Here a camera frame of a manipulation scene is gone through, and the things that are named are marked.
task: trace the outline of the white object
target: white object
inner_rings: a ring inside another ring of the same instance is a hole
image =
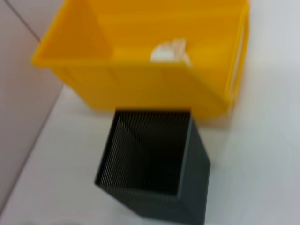
[[[152,51],[150,60],[155,62],[184,62],[188,66],[192,66],[185,48],[186,40],[184,39],[164,42]]]

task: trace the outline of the plastic bin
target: plastic bin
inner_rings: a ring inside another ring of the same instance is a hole
[[[238,98],[248,13],[245,0],[65,0],[32,62],[96,109],[215,118]],[[175,38],[187,40],[193,67],[150,62],[158,44]]]
[[[117,111],[95,184],[143,217],[203,225],[209,173],[189,112]]]

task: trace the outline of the white wall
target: white wall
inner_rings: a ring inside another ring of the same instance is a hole
[[[37,12],[37,8],[30,11],[39,22],[53,16],[52,12]],[[37,33],[42,32],[41,25]],[[51,72],[30,64],[37,45],[38,41],[1,0],[0,212],[62,87]]]

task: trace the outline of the black mesh container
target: black mesh container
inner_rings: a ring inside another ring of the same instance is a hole
[[[209,173],[190,112],[117,111],[95,184],[143,217],[202,225]]]

